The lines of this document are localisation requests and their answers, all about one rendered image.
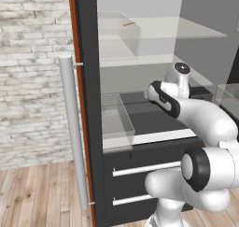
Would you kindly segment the black fridge door orange edge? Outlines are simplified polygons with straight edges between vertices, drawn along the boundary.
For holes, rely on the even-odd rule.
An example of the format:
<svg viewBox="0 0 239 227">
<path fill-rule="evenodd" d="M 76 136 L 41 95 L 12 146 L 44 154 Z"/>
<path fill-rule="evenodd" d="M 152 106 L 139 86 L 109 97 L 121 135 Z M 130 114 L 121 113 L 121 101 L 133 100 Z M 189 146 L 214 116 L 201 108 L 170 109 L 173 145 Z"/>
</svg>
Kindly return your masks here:
<svg viewBox="0 0 239 227">
<path fill-rule="evenodd" d="M 107 227 L 96 0 L 69 0 L 93 227 Z"/>
</svg>

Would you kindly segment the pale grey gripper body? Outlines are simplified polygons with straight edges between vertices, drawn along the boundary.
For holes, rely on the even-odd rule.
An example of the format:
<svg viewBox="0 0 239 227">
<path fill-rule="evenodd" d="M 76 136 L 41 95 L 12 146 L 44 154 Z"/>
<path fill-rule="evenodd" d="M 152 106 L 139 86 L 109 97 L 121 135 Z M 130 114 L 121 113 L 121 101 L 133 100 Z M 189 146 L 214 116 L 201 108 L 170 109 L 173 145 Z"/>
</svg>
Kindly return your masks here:
<svg viewBox="0 0 239 227">
<path fill-rule="evenodd" d="M 148 88 L 144 91 L 144 97 L 145 97 L 147 100 L 150 100 L 150 99 L 151 99 L 151 96 L 152 96 L 152 87 L 151 87 L 151 86 L 148 86 Z"/>
</svg>

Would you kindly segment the black fridge drawer front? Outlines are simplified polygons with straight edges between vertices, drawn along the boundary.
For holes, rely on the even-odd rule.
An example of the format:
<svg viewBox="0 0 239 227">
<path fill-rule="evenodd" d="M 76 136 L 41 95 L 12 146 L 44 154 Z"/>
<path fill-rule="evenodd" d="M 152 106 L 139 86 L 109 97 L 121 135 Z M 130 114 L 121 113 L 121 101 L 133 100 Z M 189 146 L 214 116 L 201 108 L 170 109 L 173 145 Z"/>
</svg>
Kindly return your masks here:
<svg viewBox="0 0 239 227">
<path fill-rule="evenodd" d="M 109 226 L 145 220 L 156 209 L 158 199 L 113 206 L 114 199 L 119 200 L 147 194 L 144 183 L 126 183 L 116 181 L 105 191 L 105 214 Z"/>
<path fill-rule="evenodd" d="M 198 137 L 136 145 L 125 150 L 104 155 L 105 182 L 112 188 L 143 188 L 145 174 L 131 174 L 114 177 L 113 169 L 123 170 L 153 164 L 180 161 L 185 149 L 202 148 L 204 143 Z"/>
</svg>

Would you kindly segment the glass fridge shelf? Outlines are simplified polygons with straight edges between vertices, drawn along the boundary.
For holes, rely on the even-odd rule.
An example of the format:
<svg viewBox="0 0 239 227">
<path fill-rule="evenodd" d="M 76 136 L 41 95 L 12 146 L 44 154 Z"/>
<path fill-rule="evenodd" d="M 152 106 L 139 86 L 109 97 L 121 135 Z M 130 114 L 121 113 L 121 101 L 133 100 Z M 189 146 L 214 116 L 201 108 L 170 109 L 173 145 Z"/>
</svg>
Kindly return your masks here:
<svg viewBox="0 0 239 227">
<path fill-rule="evenodd" d="M 180 17 L 135 18 L 143 38 L 205 38 L 225 34 Z"/>
</svg>

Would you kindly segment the white edged black shelf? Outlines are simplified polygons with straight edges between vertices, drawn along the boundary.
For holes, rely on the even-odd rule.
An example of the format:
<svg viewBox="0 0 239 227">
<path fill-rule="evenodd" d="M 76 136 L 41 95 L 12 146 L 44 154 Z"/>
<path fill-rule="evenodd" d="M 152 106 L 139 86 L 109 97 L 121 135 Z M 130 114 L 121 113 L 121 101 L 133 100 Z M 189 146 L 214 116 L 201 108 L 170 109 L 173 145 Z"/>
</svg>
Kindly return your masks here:
<svg viewBox="0 0 239 227">
<path fill-rule="evenodd" d="M 120 98 L 134 128 L 135 147 L 182 139 L 201 141 L 187 126 L 152 105 L 141 92 L 122 93 Z"/>
</svg>

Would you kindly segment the clear door bin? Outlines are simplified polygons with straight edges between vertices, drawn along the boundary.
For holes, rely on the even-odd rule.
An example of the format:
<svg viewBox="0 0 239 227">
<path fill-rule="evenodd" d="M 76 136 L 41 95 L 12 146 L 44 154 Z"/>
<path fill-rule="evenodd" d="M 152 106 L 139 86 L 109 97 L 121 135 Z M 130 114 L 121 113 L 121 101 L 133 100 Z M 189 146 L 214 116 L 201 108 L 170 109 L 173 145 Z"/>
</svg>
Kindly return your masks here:
<svg viewBox="0 0 239 227">
<path fill-rule="evenodd" d="M 135 59 L 138 55 L 141 28 L 123 26 L 132 19 L 119 11 L 98 12 L 99 58 L 101 61 Z"/>
<path fill-rule="evenodd" d="M 134 127 L 118 93 L 101 96 L 103 153 L 133 148 Z"/>
<path fill-rule="evenodd" d="M 239 84 L 218 85 L 215 101 L 230 112 L 239 111 Z"/>
</svg>

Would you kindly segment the black fridge body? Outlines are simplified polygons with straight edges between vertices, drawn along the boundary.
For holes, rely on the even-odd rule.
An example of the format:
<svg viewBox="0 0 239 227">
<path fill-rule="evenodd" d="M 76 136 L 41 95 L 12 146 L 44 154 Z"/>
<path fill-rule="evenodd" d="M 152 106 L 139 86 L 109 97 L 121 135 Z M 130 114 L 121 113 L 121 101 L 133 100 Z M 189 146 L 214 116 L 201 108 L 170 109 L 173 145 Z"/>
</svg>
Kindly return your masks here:
<svg viewBox="0 0 239 227">
<path fill-rule="evenodd" d="M 101 61 L 100 91 L 104 94 L 141 92 L 162 80 L 176 63 L 190 67 L 190 97 L 211 102 L 236 123 L 239 111 L 230 112 L 215 101 L 217 87 L 229 84 L 239 49 L 239 0 L 97 0 L 99 11 L 119 11 L 135 18 L 180 17 L 225 34 L 205 38 L 143 38 L 135 59 Z"/>
</svg>

